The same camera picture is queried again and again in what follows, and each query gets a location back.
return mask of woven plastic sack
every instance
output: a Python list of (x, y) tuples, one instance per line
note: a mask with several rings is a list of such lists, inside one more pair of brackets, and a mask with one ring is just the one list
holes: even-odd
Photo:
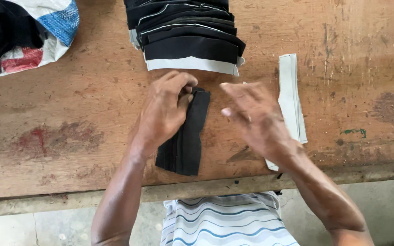
[(69, 49), (80, 18), (74, 0), (8, 0), (23, 7), (50, 35), (40, 49), (16, 47), (0, 60), (0, 76), (57, 61)]

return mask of white striped shirt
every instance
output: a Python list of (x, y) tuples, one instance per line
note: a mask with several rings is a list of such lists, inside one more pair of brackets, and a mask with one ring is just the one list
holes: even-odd
[(161, 246), (298, 245), (272, 192), (164, 201)]

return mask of concrete floor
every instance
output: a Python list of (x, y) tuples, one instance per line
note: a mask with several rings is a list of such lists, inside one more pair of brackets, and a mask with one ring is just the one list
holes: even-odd
[[(394, 181), (341, 186), (363, 212), (376, 246), (394, 241)], [(331, 245), (320, 221), (298, 190), (280, 196), (285, 226), (303, 246)], [(96, 208), (0, 216), (0, 246), (88, 246)], [(162, 202), (141, 204), (133, 228), (133, 246), (159, 245), (165, 209)]]

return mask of hand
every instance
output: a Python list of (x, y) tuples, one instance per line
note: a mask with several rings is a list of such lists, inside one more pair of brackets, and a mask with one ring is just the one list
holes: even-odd
[(222, 114), (238, 124), (243, 139), (280, 168), (289, 168), (292, 157), (302, 152), (302, 144), (290, 137), (276, 98), (261, 82), (220, 86), (235, 103)]
[(129, 151), (148, 157), (170, 139), (185, 122), (192, 87), (197, 79), (189, 73), (171, 71), (153, 82), (133, 130)]

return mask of wooden table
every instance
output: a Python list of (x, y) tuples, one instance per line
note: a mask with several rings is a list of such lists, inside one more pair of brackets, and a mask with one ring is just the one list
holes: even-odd
[[(132, 48), (122, 0), (77, 5), (80, 27), (59, 61), (0, 78), (0, 197), (104, 189), (147, 87), (166, 72), (147, 72), (141, 51)], [(384, 169), (377, 179), (394, 178), (394, 1), (231, 0), (230, 6), (247, 44), (240, 77), (191, 71), (212, 92), (199, 175), (161, 170), (153, 155), (144, 186), (271, 175), (221, 115), (230, 100), (218, 84), (268, 77), (268, 86), (277, 85), (278, 56), (287, 53), (298, 55), (305, 147), (314, 163), (328, 171)]]

